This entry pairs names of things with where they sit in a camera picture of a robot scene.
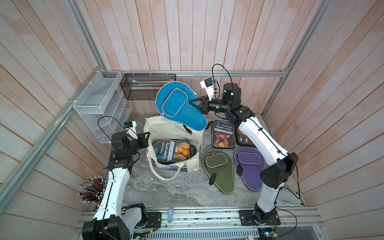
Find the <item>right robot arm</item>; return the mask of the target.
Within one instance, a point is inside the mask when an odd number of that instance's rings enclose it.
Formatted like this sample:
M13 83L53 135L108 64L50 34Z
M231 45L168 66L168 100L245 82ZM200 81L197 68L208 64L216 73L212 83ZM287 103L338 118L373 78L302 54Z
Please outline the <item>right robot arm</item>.
M241 88L237 84L224 85L221 99L215 99L216 81L209 78L201 81L207 96L189 103L202 114L210 111L225 114L227 120L243 132L266 160L268 167L261 172L263 182L261 196L255 204L252 223L265 225L277 213L276 200L282 188L297 166L298 156L282 148L262 125L249 107L241 104Z

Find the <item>green paddle cover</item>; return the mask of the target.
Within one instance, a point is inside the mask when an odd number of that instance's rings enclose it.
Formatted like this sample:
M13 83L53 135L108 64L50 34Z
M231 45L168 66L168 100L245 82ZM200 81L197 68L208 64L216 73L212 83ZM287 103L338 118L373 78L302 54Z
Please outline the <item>green paddle cover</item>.
M202 158L204 171L209 176L209 185L229 195L235 191L234 162L232 157L220 150L210 150Z

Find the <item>purple paddle cover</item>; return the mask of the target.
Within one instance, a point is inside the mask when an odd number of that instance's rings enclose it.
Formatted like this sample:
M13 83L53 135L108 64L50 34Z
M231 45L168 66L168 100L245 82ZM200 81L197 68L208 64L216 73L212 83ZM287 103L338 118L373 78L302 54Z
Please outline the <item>purple paddle cover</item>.
M234 161L236 172L246 187L251 191L259 191L263 186L260 174L266 166L263 155L256 148L241 147L235 150Z

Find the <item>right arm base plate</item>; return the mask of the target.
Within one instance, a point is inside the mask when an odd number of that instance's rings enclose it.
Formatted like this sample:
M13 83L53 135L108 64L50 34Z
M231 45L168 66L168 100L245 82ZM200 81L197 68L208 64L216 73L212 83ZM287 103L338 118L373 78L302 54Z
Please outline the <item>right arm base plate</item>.
M242 226L264 226L280 225L280 217L276 210L264 213L261 210L240 210L238 211Z

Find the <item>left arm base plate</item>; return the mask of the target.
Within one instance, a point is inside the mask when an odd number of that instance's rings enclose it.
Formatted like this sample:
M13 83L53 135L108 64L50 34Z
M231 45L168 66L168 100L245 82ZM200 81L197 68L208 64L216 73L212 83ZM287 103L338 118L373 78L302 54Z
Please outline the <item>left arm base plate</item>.
M139 209L134 209L129 213L125 213L122 216L122 220L129 230L144 228L159 229L162 225L162 213L149 212L146 217L143 217Z

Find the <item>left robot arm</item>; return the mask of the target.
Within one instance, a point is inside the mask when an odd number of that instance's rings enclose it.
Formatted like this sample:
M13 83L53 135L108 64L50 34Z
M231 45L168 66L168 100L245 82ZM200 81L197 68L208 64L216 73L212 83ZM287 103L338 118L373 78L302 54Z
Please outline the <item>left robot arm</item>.
M82 227L84 240L129 240L134 228L148 224L144 204L123 207L125 189L137 162L134 155L149 146L149 132L135 136L130 140L126 132L112 135L107 187L93 220Z

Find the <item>cream canvas tote bag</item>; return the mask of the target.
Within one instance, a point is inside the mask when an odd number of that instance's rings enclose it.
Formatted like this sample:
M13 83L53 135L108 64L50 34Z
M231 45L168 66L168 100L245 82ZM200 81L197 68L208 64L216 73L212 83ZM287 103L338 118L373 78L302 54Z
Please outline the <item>cream canvas tote bag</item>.
M192 130L162 116L146 118L144 131L150 133L146 158L158 179L171 181L181 172L200 169L204 131Z

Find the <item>Deerway paddle set clear case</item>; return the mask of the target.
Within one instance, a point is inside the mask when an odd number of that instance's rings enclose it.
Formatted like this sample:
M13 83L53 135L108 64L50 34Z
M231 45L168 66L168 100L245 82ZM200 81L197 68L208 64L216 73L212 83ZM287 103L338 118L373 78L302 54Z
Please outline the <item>Deerway paddle set clear case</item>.
M232 149L236 146L234 124L226 120L212 123L212 146L217 149Z

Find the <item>teal paddle cover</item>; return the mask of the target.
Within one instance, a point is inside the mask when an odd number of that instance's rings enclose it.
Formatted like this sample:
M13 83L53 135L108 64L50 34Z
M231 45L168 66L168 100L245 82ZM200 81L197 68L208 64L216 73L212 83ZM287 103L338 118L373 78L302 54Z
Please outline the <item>teal paddle cover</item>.
M188 85L172 81L160 88L155 103L159 114L166 119L202 131L208 121L201 111L190 105L190 101L195 99L195 93Z

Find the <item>red paddle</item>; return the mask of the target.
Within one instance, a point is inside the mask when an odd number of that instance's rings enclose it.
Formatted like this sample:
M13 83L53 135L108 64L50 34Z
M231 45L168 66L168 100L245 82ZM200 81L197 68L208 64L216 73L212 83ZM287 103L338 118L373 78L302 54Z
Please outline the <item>red paddle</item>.
M237 130L236 130L235 138L236 138L236 143L238 146L251 147L251 148L255 147L255 145L248 138L248 136L245 133L243 133L239 128L237 128Z

